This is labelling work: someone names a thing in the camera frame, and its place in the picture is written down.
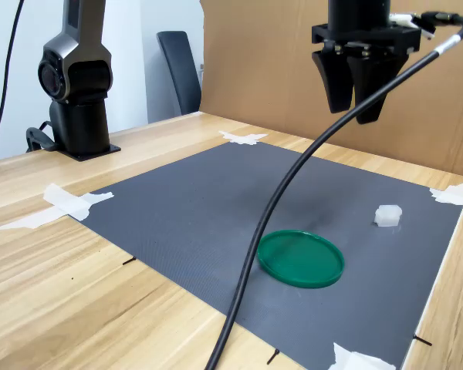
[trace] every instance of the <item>white cable connector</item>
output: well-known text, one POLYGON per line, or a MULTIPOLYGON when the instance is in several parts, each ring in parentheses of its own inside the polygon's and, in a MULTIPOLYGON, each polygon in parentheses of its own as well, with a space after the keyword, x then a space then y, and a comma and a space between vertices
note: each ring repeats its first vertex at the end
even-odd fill
MULTIPOLYGON (((413 29, 420 29, 417 25, 415 25, 413 21, 412 14, 389 14, 389 20, 391 22, 396 23, 397 25, 401 25, 403 27, 411 27, 413 29)), ((429 31, 425 31, 424 29, 420 29, 422 31, 422 36, 426 39, 434 38, 434 34, 430 33, 429 31)))

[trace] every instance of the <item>white plastic block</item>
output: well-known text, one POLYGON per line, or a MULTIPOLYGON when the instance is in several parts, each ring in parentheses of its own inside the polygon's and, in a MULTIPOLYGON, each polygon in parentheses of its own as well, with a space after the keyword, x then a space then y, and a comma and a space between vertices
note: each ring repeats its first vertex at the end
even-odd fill
POLYGON ((374 222, 379 227, 398 226, 402 213, 399 206, 379 206, 374 222))

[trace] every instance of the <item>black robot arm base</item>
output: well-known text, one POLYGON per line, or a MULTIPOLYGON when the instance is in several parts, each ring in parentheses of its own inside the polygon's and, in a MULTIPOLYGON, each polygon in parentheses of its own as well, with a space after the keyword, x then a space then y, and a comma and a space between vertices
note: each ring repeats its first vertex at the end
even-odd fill
POLYGON ((118 152, 110 144, 104 100, 73 105, 52 102, 49 108, 53 138, 36 128, 26 131, 28 151, 59 151, 79 162, 118 152))

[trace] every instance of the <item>white wall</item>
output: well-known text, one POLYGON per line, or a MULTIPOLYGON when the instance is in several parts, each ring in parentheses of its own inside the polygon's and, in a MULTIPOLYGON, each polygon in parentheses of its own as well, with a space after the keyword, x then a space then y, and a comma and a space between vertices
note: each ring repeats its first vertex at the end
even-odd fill
POLYGON ((204 13, 199 0, 141 0, 140 9, 147 118, 149 122, 155 122, 175 116, 172 82, 156 34, 186 31, 196 70, 199 70, 204 63, 204 13))
MULTIPOLYGON (((17 4, 18 0, 0 0, 0 98, 17 4)), ((0 159, 24 153, 25 130, 49 119, 50 99, 39 85, 37 69, 42 47, 61 31, 62 19, 63 0, 26 0, 24 3, 0 126, 0 159)), ((106 100, 110 132, 147 123, 140 20, 140 0, 106 1, 103 44, 113 56, 113 86, 106 100)))

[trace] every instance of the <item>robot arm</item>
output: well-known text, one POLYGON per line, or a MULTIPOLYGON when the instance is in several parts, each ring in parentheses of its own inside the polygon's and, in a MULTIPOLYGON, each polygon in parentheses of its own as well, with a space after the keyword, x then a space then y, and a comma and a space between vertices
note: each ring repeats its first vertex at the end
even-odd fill
POLYGON ((104 100, 112 85, 111 54, 101 43, 105 0, 64 0, 63 29, 43 49, 39 82, 52 98, 54 145, 37 129, 29 149, 42 146, 76 160, 120 150, 110 145, 104 100))

